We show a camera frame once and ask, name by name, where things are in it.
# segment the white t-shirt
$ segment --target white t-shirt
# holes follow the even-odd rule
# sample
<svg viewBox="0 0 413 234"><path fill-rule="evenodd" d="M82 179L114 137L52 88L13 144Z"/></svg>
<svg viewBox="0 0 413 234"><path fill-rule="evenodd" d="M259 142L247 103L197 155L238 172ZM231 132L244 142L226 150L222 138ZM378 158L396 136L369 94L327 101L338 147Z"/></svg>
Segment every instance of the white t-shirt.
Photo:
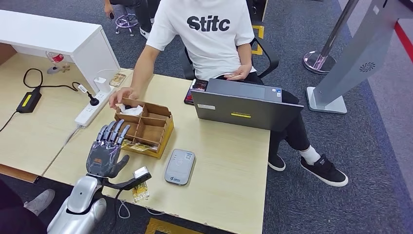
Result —
<svg viewBox="0 0 413 234"><path fill-rule="evenodd" d="M161 0L146 45L163 51L175 35L204 80L235 72L241 65L236 46L254 39L245 0Z"/></svg>

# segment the man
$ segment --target man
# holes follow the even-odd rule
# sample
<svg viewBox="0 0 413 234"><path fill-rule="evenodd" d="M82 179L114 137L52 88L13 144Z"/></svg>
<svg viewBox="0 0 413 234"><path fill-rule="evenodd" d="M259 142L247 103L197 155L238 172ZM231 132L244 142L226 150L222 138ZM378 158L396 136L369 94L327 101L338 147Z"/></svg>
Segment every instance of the man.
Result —
<svg viewBox="0 0 413 234"><path fill-rule="evenodd" d="M245 0L162 0L155 16L151 35L133 73L131 86L114 93L109 104L126 98L139 98L141 87L153 73L153 66L175 35L180 35L198 79L221 78L263 84L251 65L250 42L254 38ZM283 102L298 103L298 99L283 90ZM344 186L347 176L311 147L301 115L281 133L271 131L268 165L283 171L285 163L277 155L278 145L285 139L301 155L301 165L323 182Z"/></svg>
<svg viewBox="0 0 413 234"><path fill-rule="evenodd" d="M153 17L158 9L159 0L105 0L105 13L109 17L113 14L112 5L123 5L135 10L136 18L140 24L139 30L143 37L148 39L152 30Z"/></svg>

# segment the red floor stripe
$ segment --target red floor stripe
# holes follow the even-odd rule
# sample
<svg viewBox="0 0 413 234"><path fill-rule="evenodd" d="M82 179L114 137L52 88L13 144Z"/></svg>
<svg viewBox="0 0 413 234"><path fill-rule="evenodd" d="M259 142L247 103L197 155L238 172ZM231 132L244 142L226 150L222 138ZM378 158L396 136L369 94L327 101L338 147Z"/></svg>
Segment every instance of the red floor stripe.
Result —
<svg viewBox="0 0 413 234"><path fill-rule="evenodd" d="M397 36L399 37L402 45L404 46L404 49L406 50L407 55L409 55L410 60L412 60L412 62L413 62L413 44L412 44L412 42L407 37L406 33L403 31L403 29L401 28L401 26L398 22L394 26L394 30L396 31Z"/></svg>

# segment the floor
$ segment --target floor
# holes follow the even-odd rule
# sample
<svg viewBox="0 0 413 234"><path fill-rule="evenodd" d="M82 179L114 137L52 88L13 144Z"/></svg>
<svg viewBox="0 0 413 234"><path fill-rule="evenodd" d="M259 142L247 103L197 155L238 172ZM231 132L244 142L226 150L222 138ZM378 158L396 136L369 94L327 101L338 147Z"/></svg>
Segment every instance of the floor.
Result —
<svg viewBox="0 0 413 234"><path fill-rule="evenodd" d="M279 53L280 65L263 79L267 85L288 90L306 106L305 88L317 85L324 76L307 71L301 64L302 56L322 48L345 3L345 0L269 1L262 23L264 39ZM360 1L357 14L340 33L331 55L339 58L368 4L368 0ZM0 0L0 9L102 24L120 65L125 68L134 66L145 44L138 35L131 38L126 32L115 34L113 22L103 14L101 0L90 0L88 4L79 0L66 0L64 4L53 0L31 4L23 0ZM408 78L413 66L399 43L393 38L393 49L389 50L381 71L344 95L346 115L316 113L308 108L302 112L312 145L347 174L349 184L343 188L323 184L300 167L298 153L283 143L279 154L287 168L282 173L268 169L263 234L413 232L410 197L413 182L409 180L413 126L408 122L413 98L409 95L413 84ZM174 39L157 59L155 73L181 78L183 72L178 61L181 48L180 39ZM254 56L254 59L258 70L262 70L265 58ZM403 95L396 96L400 90ZM32 199L43 189L56 189L58 199L41 217L46 223L71 189L44 178L37 185L0 178L24 200ZM143 233L151 216L143 208L128 207L131 218L119 221L116 233ZM107 213L102 223L110 222L111 215ZM156 218L205 234L225 233L169 215ZM99 228L95 233L101 233L104 227Z"/></svg>

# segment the human hand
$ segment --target human hand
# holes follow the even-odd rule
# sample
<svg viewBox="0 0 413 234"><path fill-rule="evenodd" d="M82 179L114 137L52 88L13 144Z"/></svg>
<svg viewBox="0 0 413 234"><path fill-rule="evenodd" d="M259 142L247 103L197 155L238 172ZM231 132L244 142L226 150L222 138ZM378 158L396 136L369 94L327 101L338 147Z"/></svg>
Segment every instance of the human hand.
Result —
<svg viewBox="0 0 413 234"><path fill-rule="evenodd" d="M105 14L106 17L110 18L109 14L112 13L113 14L113 7L110 4L105 4Z"/></svg>
<svg viewBox="0 0 413 234"><path fill-rule="evenodd" d="M238 70L232 74L225 75L224 78L227 80L244 80L251 71L251 68L251 65L241 65Z"/></svg>
<svg viewBox="0 0 413 234"><path fill-rule="evenodd" d="M138 99L139 94L131 87L123 87L109 97L109 106L116 109L116 104L121 103L122 98Z"/></svg>

